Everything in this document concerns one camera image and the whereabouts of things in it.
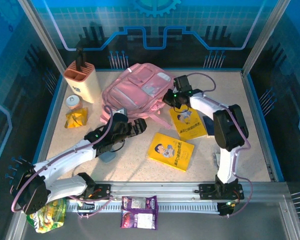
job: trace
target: pink backpack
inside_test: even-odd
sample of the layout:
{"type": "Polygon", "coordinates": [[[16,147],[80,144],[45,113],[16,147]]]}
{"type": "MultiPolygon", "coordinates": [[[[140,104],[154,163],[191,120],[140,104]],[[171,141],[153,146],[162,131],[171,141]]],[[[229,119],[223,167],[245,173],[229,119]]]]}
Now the pink backpack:
{"type": "Polygon", "coordinates": [[[109,105],[114,111],[127,110],[129,122],[138,118],[152,118],[170,128],[170,124],[156,116],[165,103],[162,98],[168,89],[174,88],[174,76],[161,68],[144,63],[127,68],[102,92],[101,122],[107,123],[110,116],[104,110],[109,105]]]}

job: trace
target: small bottle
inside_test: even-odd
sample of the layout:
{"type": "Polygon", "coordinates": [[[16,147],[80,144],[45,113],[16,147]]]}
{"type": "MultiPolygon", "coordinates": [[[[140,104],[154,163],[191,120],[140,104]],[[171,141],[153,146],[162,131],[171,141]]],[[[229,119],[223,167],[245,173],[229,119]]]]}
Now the small bottle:
{"type": "Polygon", "coordinates": [[[82,102],[80,100],[80,98],[77,95],[71,95],[69,96],[66,101],[65,104],[71,109],[71,110],[75,110],[75,109],[81,109],[82,108],[82,102]]]}

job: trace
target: robotic arm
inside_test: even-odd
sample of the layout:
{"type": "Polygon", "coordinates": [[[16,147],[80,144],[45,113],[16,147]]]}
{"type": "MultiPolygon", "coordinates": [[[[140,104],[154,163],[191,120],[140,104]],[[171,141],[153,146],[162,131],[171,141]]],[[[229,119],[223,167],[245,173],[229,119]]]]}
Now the robotic arm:
{"type": "Polygon", "coordinates": [[[238,189],[236,160],[239,150],[245,144],[228,111],[232,113],[245,138],[248,138],[249,132],[241,108],[236,104],[221,105],[203,94],[203,91],[193,90],[186,75],[176,77],[174,86],[174,90],[169,89],[163,98],[166,104],[177,109],[187,105],[213,120],[215,140],[220,146],[220,166],[215,176],[214,189],[217,198],[228,198],[233,190],[238,189]]]}
{"type": "MultiPolygon", "coordinates": [[[[17,200],[25,214],[33,214],[46,203],[68,196],[81,196],[90,200],[100,198],[99,194],[93,194],[96,191],[96,183],[85,172],[71,178],[57,179],[75,167],[109,152],[114,144],[123,143],[126,138],[143,133],[146,128],[147,124],[144,119],[139,118],[132,125],[128,123],[128,117],[125,114],[117,112],[113,115],[111,125],[110,121],[108,121],[105,126],[89,132],[84,139],[72,148],[35,165],[22,164],[16,171],[10,193],[16,197],[20,188],[31,176],[48,166],[46,170],[41,171],[30,181],[17,200]],[[83,146],[96,142],[98,138],[101,138],[106,133],[108,128],[108,133],[101,141],[80,149],[83,146]],[[48,165],[56,158],[59,158],[59,160],[48,165]]],[[[106,196],[110,195],[109,189],[103,189],[103,191],[106,196]]]]}

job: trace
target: mounting plate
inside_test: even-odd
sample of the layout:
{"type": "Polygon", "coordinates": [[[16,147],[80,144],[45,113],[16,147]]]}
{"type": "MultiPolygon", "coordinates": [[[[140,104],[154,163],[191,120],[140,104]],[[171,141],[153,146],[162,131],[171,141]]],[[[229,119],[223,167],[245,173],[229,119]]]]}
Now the mounting plate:
{"type": "MultiPolygon", "coordinates": [[[[236,184],[234,191],[240,197],[240,200],[245,199],[244,191],[241,184],[236,184]]],[[[217,196],[214,184],[199,184],[200,200],[236,200],[238,197],[234,192],[229,192],[221,197],[217,196]]]]}

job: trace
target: backpack strap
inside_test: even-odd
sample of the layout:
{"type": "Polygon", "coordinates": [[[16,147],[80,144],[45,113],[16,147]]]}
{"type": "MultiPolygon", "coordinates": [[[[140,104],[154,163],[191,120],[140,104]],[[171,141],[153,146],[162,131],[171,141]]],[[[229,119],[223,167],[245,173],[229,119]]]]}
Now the backpack strap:
{"type": "Polygon", "coordinates": [[[171,128],[171,125],[169,123],[167,123],[165,120],[163,120],[162,118],[158,117],[157,115],[155,115],[154,113],[153,114],[150,114],[149,115],[149,118],[152,118],[154,121],[156,121],[157,123],[165,126],[167,129],[170,129],[171,128]]]}

